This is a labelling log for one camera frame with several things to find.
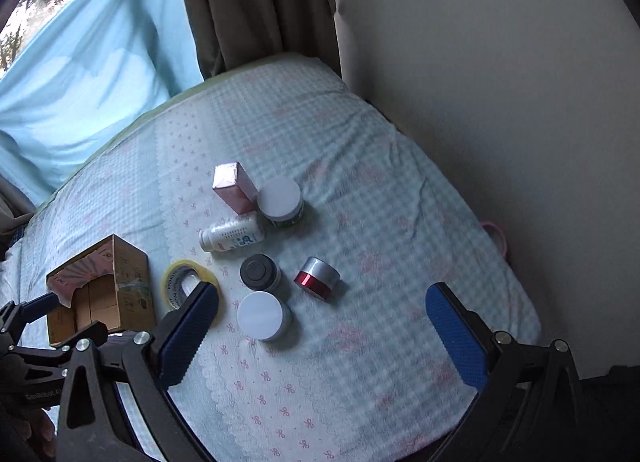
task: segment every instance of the silver lid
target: silver lid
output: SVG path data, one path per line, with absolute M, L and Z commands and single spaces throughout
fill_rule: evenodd
M 310 256 L 300 271 L 310 274 L 330 289 L 333 289 L 338 280 L 340 280 L 340 273 L 337 270 L 315 256 Z

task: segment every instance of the cardboard box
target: cardboard box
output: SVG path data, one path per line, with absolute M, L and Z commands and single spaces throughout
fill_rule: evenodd
M 213 172 L 213 191 L 238 215 L 256 210 L 258 190 L 239 162 L 216 166 Z
M 102 321 L 110 333 L 156 325 L 146 254 L 116 235 L 50 272 L 47 290 L 63 305 L 47 315 L 51 346 L 94 321 Z

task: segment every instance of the pink box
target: pink box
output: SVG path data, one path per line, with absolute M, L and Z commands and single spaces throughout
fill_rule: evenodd
M 256 210 L 258 190 L 239 162 L 219 164 L 213 174 L 213 191 L 239 215 Z

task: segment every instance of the bed sheet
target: bed sheet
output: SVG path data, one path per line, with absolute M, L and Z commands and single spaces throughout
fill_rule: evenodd
M 259 244 L 207 254 L 198 231 L 232 216 L 211 190 L 212 172 L 235 160 L 257 186 L 295 179 L 305 215 L 268 228 Z M 452 429 L 475 390 L 426 317 L 431 283 L 446 282 L 494 330 L 523 342 L 540 332 L 520 284 L 438 168 L 316 60 L 284 57 L 204 83 L 143 119 L 36 214 L 3 266 L 3 296 L 41 295 L 47 272 L 110 233 L 148 255 L 159 314 L 171 262 L 189 258 L 220 280 L 222 316 L 170 394 L 221 462 L 392 461 Z M 249 293 L 239 265 L 256 252 L 280 265 L 276 294 L 294 315 L 271 343 L 245 337 L 235 316 Z M 290 282 L 309 255 L 342 275 L 328 303 Z M 41 320 L 24 343 L 46 337 Z M 139 418 L 134 426 L 142 431 Z

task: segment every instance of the screw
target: screw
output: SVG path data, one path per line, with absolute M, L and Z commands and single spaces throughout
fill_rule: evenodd
M 151 339 L 151 334 L 149 332 L 138 332 L 133 337 L 133 342 L 137 345 L 144 345 L 149 342 Z
M 87 338 L 81 339 L 78 341 L 78 343 L 76 343 L 76 350 L 78 352 L 84 352 L 88 349 L 90 344 L 91 342 Z
M 495 340 L 498 341 L 501 345 L 508 345 L 511 343 L 511 335 L 508 332 L 496 332 Z
M 561 339 L 554 341 L 554 346 L 558 352 L 566 352 L 569 349 L 569 345 L 566 341 L 562 341 Z

